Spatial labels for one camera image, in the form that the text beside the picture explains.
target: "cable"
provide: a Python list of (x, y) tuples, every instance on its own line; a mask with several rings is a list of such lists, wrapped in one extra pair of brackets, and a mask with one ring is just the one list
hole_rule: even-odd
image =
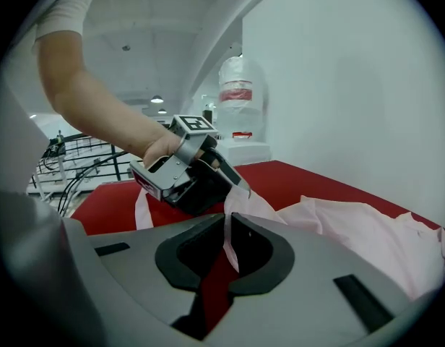
[[(65, 187), (64, 191), (62, 192), (61, 199), (59, 200), (59, 206), (57, 207), (58, 212), (60, 214), (62, 214), (62, 215), (67, 212), (68, 207), (70, 205), (70, 202), (72, 201), (72, 198), (74, 196), (74, 193), (77, 190), (77, 187), (81, 184), (82, 180), (86, 177), (86, 175), (88, 175), (89, 172), (91, 172), (97, 166), (100, 166), (100, 165), (104, 164), (105, 162), (108, 162), (111, 159), (121, 157), (122, 155), (125, 155), (125, 154), (127, 154), (127, 152), (124, 152), (124, 151), (123, 152), (118, 152), (118, 153), (115, 153), (115, 154), (111, 155), (110, 157), (107, 157), (106, 159), (103, 159), (103, 160), (100, 160), (99, 162), (93, 163), (91, 166), (85, 167), (78, 174), (78, 176), (75, 177), (72, 181), (70, 181), (70, 183)], [(75, 187), (74, 192), (70, 195), (70, 198), (69, 198), (69, 193), (70, 193), (70, 191), (72, 190), (73, 186), (76, 183), (78, 183), (78, 184)], [(62, 199), (64, 198), (64, 195), (66, 195), (65, 196), (65, 200), (64, 200), (64, 203), (61, 206), (61, 202), (62, 202)]]

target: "pink garment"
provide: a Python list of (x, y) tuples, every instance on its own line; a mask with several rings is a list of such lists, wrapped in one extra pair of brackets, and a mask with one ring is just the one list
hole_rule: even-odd
[(338, 241), (391, 278), (411, 298), (440, 288), (445, 280), (445, 230), (432, 230), (411, 213), (392, 219), (370, 205), (301, 197), (275, 212), (255, 192), (234, 187), (226, 198), (224, 249), (238, 271), (230, 245), (230, 214), (245, 213), (313, 231)]

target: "forearm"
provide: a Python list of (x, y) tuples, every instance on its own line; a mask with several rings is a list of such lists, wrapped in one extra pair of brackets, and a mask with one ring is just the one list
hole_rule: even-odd
[(38, 63), (54, 110), (79, 131), (142, 158), (166, 129), (119, 101), (85, 69), (76, 33), (48, 36), (38, 43)]

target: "white ceiling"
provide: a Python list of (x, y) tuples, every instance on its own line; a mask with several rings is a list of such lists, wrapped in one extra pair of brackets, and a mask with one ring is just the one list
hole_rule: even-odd
[[(120, 99), (135, 104), (143, 100), (151, 116), (162, 107), (168, 114), (178, 112), (189, 52), (215, 1), (93, 0), (83, 34), (87, 67)], [(129, 51), (122, 50), (126, 45)], [(30, 47), (29, 39), (17, 48), (7, 75), (27, 112), (48, 113)], [(153, 95), (165, 102), (151, 104)]]

